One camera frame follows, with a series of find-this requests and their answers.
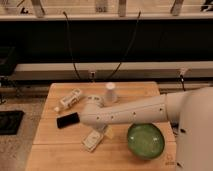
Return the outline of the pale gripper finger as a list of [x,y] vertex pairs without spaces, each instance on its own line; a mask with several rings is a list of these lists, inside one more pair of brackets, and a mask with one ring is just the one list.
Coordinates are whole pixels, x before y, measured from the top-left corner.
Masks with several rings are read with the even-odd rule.
[[114,132],[111,127],[107,127],[105,131],[105,136],[109,139],[112,139],[114,137]]

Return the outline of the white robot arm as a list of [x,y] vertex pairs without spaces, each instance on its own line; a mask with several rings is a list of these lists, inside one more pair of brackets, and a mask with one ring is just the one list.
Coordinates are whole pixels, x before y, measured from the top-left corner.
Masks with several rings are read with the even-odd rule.
[[213,87],[162,94],[112,107],[88,100],[80,121],[93,127],[178,123],[176,171],[213,171]]

